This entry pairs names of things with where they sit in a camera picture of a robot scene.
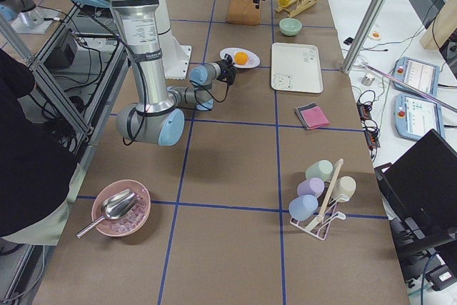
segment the orange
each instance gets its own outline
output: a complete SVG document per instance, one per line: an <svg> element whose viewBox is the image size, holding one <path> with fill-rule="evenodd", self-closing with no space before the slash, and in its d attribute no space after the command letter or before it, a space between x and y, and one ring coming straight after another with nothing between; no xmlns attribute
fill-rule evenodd
<svg viewBox="0 0 457 305"><path fill-rule="evenodd" d="M244 51L239 51L235 54L235 63L239 64L240 66L247 64L248 60L248 54L246 54Z"/></svg>

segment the spoon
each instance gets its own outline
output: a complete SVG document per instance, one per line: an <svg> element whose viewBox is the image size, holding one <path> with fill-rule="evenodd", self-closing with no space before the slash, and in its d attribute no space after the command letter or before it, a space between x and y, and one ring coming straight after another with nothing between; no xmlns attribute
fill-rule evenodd
<svg viewBox="0 0 457 305"><path fill-rule="evenodd" d="M138 196L131 189L125 189L122 192L110 196L100 206L100 217L77 233L76 237L80 239L105 219L114 220L124 217L131 208L134 207L138 200Z"/></svg>

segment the cup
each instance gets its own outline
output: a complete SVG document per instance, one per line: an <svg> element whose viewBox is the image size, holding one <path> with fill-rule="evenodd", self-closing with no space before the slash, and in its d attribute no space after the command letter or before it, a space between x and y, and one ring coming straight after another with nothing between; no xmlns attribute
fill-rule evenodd
<svg viewBox="0 0 457 305"><path fill-rule="evenodd" d="M307 179L319 178L325 182L331 178L332 172L333 164L328 160L320 160L308 167L305 171L305 176Z"/></svg>
<svg viewBox="0 0 457 305"><path fill-rule="evenodd" d="M338 200L338 203L343 203L351 199L356 191L356 181L352 179L350 176L343 176L336 180L335 186L333 187L333 191L331 192L331 197L335 200L338 197L341 197Z"/></svg>
<svg viewBox="0 0 457 305"><path fill-rule="evenodd" d="M316 198L320 197L323 190L325 189L325 184L320 178L311 178L305 181L302 181L297 187L298 196L304 196L305 194L310 194Z"/></svg>
<svg viewBox="0 0 457 305"><path fill-rule="evenodd" d="M317 198L310 194L305 194L295 198L288 206L288 211L292 218L297 221L304 221L309 218L318 207Z"/></svg>

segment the white desk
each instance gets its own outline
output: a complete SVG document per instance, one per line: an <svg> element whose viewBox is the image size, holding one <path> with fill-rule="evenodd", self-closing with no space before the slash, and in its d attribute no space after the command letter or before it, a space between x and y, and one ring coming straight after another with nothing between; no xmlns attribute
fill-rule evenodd
<svg viewBox="0 0 457 305"><path fill-rule="evenodd" d="M335 27L338 30L338 38L344 55L346 55L347 45L343 41L348 37L354 37L366 13L368 5L371 0L328 0ZM363 45L365 48L373 47L380 43L386 42L400 42L408 37L413 36L418 29L423 29L421 20L418 18L409 0L386 0L383 5L381 13L379 14L373 30L381 34L380 41L367 39ZM388 51L362 51L362 56L370 65L385 72L389 72L395 66L395 63L400 57L408 56L413 59L425 61L430 64L442 66L444 63L443 57L438 51L425 50L422 48L420 39L425 33L423 30L417 37L409 39L402 44L387 44L378 46L375 49L388 49ZM354 86L357 86L362 92L371 89L376 92L378 96L383 91L381 87L381 77L377 76L371 86L364 86L361 83L366 71L364 69L353 69L349 76ZM455 76L447 65L443 67L443 71L439 77L440 84L456 85L457 81ZM387 96L384 93L379 101L373 104L371 115L373 119L381 126L380 144L381 148L378 149L374 166L380 166L388 162L396 161L403 155L415 141L401 138L394 126L394 99L402 93L389 87ZM357 99L359 92L354 89L354 96ZM457 107L457 90L438 89L437 98L444 101L451 106ZM367 94L362 98L362 101L372 100L371 95ZM444 124L457 125L457 114L442 109ZM457 150L457 129L445 129L446 141ZM411 304L420 303L420 294L416 292L410 296ZM428 305L443 305L457 304L457 284L454 284L447 289L434 292L424 292L424 302Z"/></svg>

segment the green bowl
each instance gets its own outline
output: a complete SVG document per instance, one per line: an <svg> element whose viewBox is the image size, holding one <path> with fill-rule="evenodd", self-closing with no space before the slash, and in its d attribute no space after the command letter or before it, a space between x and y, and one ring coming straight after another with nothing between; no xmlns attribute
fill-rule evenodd
<svg viewBox="0 0 457 305"><path fill-rule="evenodd" d="M301 22L295 18L284 18L279 22L279 30L286 36L297 35L301 27Z"/></svg>

